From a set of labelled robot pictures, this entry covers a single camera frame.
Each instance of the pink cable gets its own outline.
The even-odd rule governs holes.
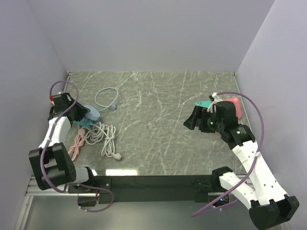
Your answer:
[[[85,130],[83,128],[80,128],[80,126],[78,125],[78,134],[75,137],[75,143],[73,146],[69,148],[68,151],[68,154],[70,155],[72,161],[74,161],[79,155],[79,148],[85,142],[84,135],[85,135]]]

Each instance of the white cable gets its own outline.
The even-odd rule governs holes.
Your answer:
[[[120,160],[121,155],[115,153],[115,131],[116,128],[113,125],[107,126],[101,122],[91,123],[90,127],[83,127],[87,130],[84,135],[85,141],[89,145],[94,145],[97,142],[105,139],[104,147],[101,150],[101,156],[113,157],[115,160]]]
[[[100,94],[100,93],[101,93],[102,91],[104,91],[104,90],[115,90],[115,91],[116,91],[116,96],[115,96],[114,100],[113,100],[109,105],[107,105],[107,106],[106,106],[106,105],[103,105],[103,104],[100,104],[100,103],[97,102],[97,96],[98,96],[98,94]],[[99,90],[99,91],[96,93],[96,95],[95,95],[95,103],[96,103],[98,106],[102,107],[102,109],[100,109],[100,110],[98,110],[98,111],[103,111],[103,110],[106,110],[106,109],[115,110],[115,109],[116,109],[116,105],[114,104],[114,102],[115,102],[115,100],[117,99],[118,94],[119,94],[118,90],[117,90],[116,88],[114,88],[114,87],[106,87],[106,88],[103,88],[103,89]]]

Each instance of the gray marble surface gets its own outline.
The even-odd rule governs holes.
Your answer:
[[[99,175],[211,174],[222,166],[238,174],[246,173],[219,134],[183,126],[196,101],[208,100],[213,92],[238,92],[233,72],[74,72],[70,81],[80,91],[79,102],[97,109],[94,96],[98,90],[119,90],[117,110],[102,112],[100,121],[117,128],[116,152],[123,156],[122,160],[102,157],[103,142],[85,144],[76,166],[89,166]],[[71,86],[67,91],[76,96]],[[114,96],[114,91],[106,91],[98,101],[109,104]],[[241,121],[248,124],[243,107],[242,110]],[[77,126],[73,125],[67,147],[73,145],[76,133]]]

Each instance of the white cable connector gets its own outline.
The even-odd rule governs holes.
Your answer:
[[[213,112],[213,105],[216,104],[216,103],[218,103],[218,102],[223,101],[223,100],[217,95],[216,92],[214,92],[214,93],[212,94],[212,98],[214,99],[214,101],[210,104],[210,106],[208,107],[208,110],[207,110],[207,112],[211,112],[211,113]]]
[[[89,145],[94,145],[97,142],[105,139],[104,147],[101,150],[101,156],[113,157],[115,160],[121,160],[121,155],[115,153],[115,131],[116,128],[112,125],[107,126],[101,122],[91,123],[90,127],[83,127],[87,132],[84,135],[85,141]]]

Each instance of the floor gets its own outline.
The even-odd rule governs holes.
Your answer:
[[[76,166],[89,166],[98,175],[211,174],[222,166],[246,173],[219,134],[183,126],[195,102],[208,100],[213,92],[238,92],[233,72],[74,72],[69,78],[80,91],[79,102],[97,109],[97,91],[104,87],[119,90],[117,110],[103,112],[101,121],[117,128],[116,152],[122,160],[102,157],[102,142],[82,147]],[[67,92],[76,96],[71,86]],[[106,91],[98,101],[109,104],[114,96],[115,92]],[[241,122],[249,125],[241,107]],[[67,136],[68,148],[76,133],[73,125]]]

